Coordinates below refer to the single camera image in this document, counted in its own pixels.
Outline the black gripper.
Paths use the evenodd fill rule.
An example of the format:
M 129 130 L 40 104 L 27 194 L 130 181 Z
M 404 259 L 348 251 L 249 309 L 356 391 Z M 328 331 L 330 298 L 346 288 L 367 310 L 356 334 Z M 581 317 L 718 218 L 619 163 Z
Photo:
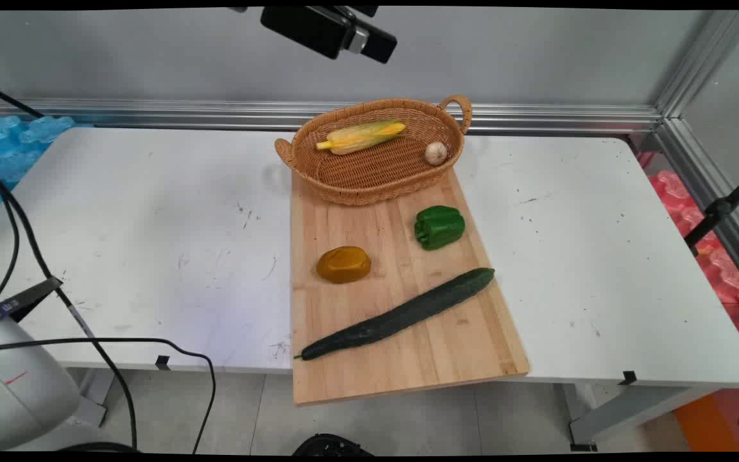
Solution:
M 328 6 L 265 6 L 260 23 L 332 60 L 352 38 L 352 21 Z

